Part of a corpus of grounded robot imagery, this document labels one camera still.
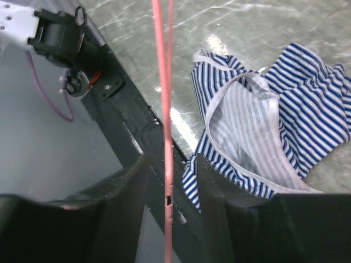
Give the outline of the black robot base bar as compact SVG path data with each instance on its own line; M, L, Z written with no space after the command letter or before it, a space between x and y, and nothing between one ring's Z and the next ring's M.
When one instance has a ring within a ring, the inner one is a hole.
M103 63L97 84L83 99L90 116L108 140L123 166L129 167L145 157L148 176L145 214L155 221L155 230L165 230L165 177L163 124L153 107L101 35L92 37L99 46ZM200 213L182 188L182 174L187 156L173 143L173 262L207 262L206 235Z

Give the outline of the blue white striped tank top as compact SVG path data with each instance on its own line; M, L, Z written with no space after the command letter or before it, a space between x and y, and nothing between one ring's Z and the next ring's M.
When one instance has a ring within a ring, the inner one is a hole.
M200 208L198 156L251 195L316 193L304 179L350 140L350 77L312 50L289 44L261 74L232 55L204 49L191 79L204 130L185 165L182 185Z

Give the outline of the pink hanger of blue top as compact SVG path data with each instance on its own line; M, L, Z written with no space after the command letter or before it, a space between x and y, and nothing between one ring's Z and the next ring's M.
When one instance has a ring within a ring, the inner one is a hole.
M163 113L164 166L165 166L165 262L172 262L172 226L173 226L173 183L174 155L171 127L172 95L172 51L173 51L173 1L169 1L168 39L164 38L161 1L152 1L154 28L161 84Z

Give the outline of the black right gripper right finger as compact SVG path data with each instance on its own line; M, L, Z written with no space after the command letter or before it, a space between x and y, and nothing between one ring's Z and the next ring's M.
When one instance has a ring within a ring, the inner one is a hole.
M207 262L350 262L350 195L256 197L197 158Z

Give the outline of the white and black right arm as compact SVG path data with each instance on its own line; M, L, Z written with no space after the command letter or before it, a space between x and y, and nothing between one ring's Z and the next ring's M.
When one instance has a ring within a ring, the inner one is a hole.
M167 262L350 262L350 195L307 185L308 172L350 141L350 77L298 43L265 74L200 50L191 79L204 132L186 159L83 7L72 14L1 4L1 35L68 69L65 95L84 105L122 170L59 202L10 197L5 237L45 262L133 262L147 191L162 198Z

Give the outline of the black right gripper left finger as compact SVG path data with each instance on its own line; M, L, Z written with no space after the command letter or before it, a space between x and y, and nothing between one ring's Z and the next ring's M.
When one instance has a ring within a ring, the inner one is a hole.
M63 200L1 195L1 262L134 262L149 173L142 156Z

